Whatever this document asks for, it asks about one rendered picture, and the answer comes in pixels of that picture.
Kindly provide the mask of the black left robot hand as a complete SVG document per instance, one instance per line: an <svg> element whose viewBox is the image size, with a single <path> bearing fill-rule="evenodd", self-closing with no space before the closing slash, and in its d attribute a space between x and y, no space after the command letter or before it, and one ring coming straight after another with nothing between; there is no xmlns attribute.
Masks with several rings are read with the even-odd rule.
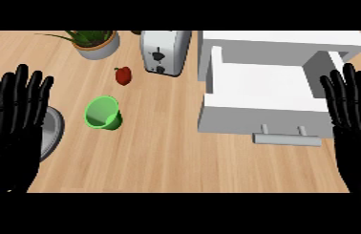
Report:
<svg viewBox="0 0 361 234"><path fill-rule="evenodd" d="M0 194L25 193L38 174L51 84L25 64L0 79Z"/></svg>

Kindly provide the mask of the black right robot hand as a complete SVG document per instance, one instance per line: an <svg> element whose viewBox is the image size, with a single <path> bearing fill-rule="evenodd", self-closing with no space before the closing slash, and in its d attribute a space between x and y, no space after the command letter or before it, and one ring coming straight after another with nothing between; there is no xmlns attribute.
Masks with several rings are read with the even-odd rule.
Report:
<svg viewBox="0 0 361 234"><path fill-rule="evenodd" d="M333 123L336 163L345 186L361 194L361 71L345 63L320 77Z"/></svg>

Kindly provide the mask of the green plastic cup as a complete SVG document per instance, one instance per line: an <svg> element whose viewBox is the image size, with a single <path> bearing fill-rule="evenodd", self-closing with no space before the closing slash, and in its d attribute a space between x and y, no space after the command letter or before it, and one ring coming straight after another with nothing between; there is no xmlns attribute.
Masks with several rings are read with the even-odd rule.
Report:
<svg viewBox="0 0 361 234"><path fill-rule="evenodd" d="M118 102L112 96L97 96L84 109L84 123L93 129L115 130L122 123Z"/></svg>

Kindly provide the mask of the white open drawer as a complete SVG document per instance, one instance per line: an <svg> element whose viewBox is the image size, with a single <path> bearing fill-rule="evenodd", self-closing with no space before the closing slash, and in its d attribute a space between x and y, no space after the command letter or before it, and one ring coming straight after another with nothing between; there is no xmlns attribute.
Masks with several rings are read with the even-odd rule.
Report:
<svg viewBox="0 0 361 234"><path fill-rule="evenodd" d="M317 52L302 66L227 63L212 47L197 129L250 135L267 126L273 134L293 135L303 127L308 135L330 138L320 78L343 64L336 52Z"/></svg>

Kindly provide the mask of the white drawer cabinet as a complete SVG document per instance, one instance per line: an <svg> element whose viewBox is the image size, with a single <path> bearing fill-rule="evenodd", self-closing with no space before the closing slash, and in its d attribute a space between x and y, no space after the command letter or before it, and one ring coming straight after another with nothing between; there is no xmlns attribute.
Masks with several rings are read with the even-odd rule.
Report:
<svg viewBox="0 0 361 234"><path fill-rule="evenodd" d="M361 31L197 31L197 80L206 80L212 47L227 63L302 66L318 51L348 61L361 53Z"/></svg>

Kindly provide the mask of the grey round plate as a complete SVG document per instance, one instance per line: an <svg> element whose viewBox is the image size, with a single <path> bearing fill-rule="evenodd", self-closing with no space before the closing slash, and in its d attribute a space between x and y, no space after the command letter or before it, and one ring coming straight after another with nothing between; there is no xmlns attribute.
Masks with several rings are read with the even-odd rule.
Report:
<svg viewBox="0 0 361 234"><path fill-rule="evenodd" d="M65 131L65 119L60 112L47 107L47 113L43 125L43 144L41 144L41 161L46 160L51 154L56 146L62 140Z"/></svg>

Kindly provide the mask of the red bell pepper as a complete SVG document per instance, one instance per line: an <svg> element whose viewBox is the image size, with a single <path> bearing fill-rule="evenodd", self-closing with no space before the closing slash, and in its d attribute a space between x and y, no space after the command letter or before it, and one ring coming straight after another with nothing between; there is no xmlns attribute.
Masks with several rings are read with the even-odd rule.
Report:
<svg viewBox="0 0 361 234"><path fill-rule="evenodd" d="M131 70L128 67L115 68L115 81L122 86L131 82Z"/></svg>

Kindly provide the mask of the potted green plant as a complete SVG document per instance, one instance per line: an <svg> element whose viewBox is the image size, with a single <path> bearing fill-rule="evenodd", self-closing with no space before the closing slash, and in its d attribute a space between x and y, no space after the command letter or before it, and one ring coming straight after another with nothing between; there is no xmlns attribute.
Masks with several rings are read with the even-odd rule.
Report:
<svg viewBox="0 0 361 234"><path fill-rule="evenodd" d="M107 58L119 47L116 31L66 31L68 37L46 33L46 36L68 40L79 55L88 60Z"/></svg>

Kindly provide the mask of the silver toaster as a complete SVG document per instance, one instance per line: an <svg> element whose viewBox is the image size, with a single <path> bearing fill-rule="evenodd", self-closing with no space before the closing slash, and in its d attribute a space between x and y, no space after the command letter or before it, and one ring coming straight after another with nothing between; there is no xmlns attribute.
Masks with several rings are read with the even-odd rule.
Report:
<svg viewBox="0 0 361 234"><path fill-rule="evenodd" d="M143 31L141 55L149 73L181 75L191 31Z"/></svg>

